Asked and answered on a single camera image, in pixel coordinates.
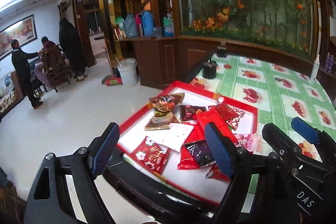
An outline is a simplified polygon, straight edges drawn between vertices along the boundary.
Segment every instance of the white wall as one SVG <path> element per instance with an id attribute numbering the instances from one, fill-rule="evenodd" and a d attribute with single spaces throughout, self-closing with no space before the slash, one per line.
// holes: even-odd
<path id="1" fill-rule="evenodd" d="M 5 22 L 1 22 L 0 30 L 5 29 L 11 24 L 34 14 L 37 39 L 24 45 L 22 50 L 24 52 L 38 52 L 42 48 L 41 38 L 47 36 L 51 41 L 58 43 L 59 32 L 59 12 L 56 2 L 46 3 L 42 5 L 35 4 L 31 8 L 13 14 L 13 17 L 7 18 Z M 14 69 L 12 55 L 0 61 L 0 78 L 6 73 Z"/>

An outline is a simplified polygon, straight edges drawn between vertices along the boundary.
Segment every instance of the man in black jacket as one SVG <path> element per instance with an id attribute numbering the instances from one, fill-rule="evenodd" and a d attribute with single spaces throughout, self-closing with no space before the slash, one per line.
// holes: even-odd
<path id="1" fill-rule="evenodd" d="M 12 63 L 16 70 L 17 78 L 20 81 L 21 88 L 23 92 L 28 96 L 32 107 L 34 107 L 34 109 L 37 109 L 43 104 L 43 102 L 34 96 L 34 91 L 30 82 L 30 69 L 28 59 L 32 59 L 38 56 L 38 53 L 25 53 L 20 48 L 19 42 L 16 39 L 13 39 L 11 45 L 13 48 Z"/>

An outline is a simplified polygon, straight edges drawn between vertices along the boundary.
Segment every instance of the person in black coat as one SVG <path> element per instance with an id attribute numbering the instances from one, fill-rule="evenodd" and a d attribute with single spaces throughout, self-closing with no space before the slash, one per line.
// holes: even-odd
<path id="1" fill-rule="evenodd" d="M 81 39 L 77 29 L 66 18 L 59 22 L 59 44 L 69 59 L 71 69 L 77 75 L 76 81 L 84 80 L 87 76 L 86 59 Z"/>
<path id="2" fill-rule="evenodd" d="M 11 45 L 13 48 L 12 63 L 16 70 L 16 75 L 19 79 L 22 91 L 28 96 L 32 107 L 34 107 L 34 109 L 37 109 L 43 104 L 43 102 L 40 101 L 40 98 L 36 98 L 34 96 L 34 91 L 30 82 L 30 68 L 28 59 L 32 59 L 38 56 L 38 53 L 34 52 L 28 54 L 24 52 L 20 48 L 19 42 L 16 39 L 13 39 Z"/>

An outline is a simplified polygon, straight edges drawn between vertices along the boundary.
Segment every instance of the metal screw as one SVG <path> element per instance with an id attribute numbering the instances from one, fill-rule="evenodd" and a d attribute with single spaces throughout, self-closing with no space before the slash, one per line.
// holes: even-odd
<path id="1" fill-rule="evenodd" d="M 48 154 L 46 154 L 46 156 L 45 156 L 45 158 L 46 158 L 47 160 L 51 160 L 53 157 L 54 157 L 54 154 L 53 154 L 53 153 L 48 153 Z"/>
<path id="2" fill-rule="evenodd" d="M 87 152 L 87 148 L 86 147 L 81 147 L 80 149 L 78 149 L 78 153 L 85 154 Z"/>
<path id="3" fill-rule="evenodd" d="M 274 159 L 279 158 L 278 154 L 275 153 L 275 152 L 271 152 L 271 153 L 269 153 L 268 156 L 270 156 L 271 158 L 274 158 Z"/>
<path id="4" fill-rule="evenodd" d="M 238 152 L 239 154 L 244 154 L 246 151 L 247 151 L 247 150 L 246 150 L 245 148 L 241 147 L 241 146 L 237 147 L 237 152 Z"/>
<path id="5" fill-rule="evenodd" d="M 298 168 L 293 167 L 293 168 L 291 169 L 291 174 L 294 175 L 294 176 L 297 176 L 297 175 L 299 174 L 299 170 L 298 170 Z"/>

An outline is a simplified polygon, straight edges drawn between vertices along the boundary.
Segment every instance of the sofa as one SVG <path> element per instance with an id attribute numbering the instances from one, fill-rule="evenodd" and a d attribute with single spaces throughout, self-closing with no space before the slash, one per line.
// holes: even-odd
<path id="1" fill-rule="evenodd" d="M 0 118 L 24 98 L 15 70 L 0 79 Z"/>

